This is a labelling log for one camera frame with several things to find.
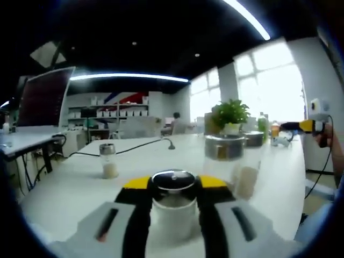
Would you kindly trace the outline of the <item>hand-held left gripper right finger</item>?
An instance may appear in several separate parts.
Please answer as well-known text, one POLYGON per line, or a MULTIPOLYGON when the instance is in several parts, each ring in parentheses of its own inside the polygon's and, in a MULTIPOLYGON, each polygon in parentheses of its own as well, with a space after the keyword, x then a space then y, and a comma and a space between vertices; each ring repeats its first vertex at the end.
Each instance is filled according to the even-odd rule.
POLYGON ((206 257, 293 257, 302 248, 278 235, 270 219, 236 199, 221 179, 197 177, 197 206, 206 257))

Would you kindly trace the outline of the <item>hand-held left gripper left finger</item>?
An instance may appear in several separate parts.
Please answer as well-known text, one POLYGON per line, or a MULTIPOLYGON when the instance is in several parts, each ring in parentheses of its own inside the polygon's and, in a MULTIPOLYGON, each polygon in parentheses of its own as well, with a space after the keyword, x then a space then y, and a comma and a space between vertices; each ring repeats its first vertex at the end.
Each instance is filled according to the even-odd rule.
POLYGON ((114 202, 105 202, 77 224, 66 241, 51 243, 57 257, 145 257, 151 224, 149 177, 129 181, 114 202))

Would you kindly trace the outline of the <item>person's right hand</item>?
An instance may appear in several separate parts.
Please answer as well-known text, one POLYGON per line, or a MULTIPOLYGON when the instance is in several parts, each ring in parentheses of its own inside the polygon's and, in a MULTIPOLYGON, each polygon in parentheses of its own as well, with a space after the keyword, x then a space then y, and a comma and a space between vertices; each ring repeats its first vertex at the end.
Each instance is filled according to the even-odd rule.
POLYGON ((320 148, 331 147, 333 139, 333 127, 330 124, 325 124, 321 133, 316 134, 314 140, 320 148))

